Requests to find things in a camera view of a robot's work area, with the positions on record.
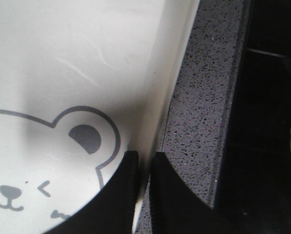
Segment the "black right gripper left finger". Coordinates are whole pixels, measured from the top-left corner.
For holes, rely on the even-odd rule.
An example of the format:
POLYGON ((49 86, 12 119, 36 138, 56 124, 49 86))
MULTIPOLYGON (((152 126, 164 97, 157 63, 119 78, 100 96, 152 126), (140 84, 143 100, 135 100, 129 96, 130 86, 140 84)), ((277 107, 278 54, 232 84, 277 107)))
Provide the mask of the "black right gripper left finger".
POLYGON ((127 151, 100 192, 49 234, 131 234, 139 193, 139 156, 127 151))

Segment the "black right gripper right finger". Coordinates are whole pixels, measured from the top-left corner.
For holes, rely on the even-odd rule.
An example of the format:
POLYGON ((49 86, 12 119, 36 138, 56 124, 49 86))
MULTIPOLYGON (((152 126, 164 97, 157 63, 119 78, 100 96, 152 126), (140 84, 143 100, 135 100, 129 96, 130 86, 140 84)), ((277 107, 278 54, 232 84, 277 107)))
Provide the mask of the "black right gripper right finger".
POLYGON ((154 234, 233 233, 233 226, 187 187, 163 152, 152 160, 149 198, 154 234))

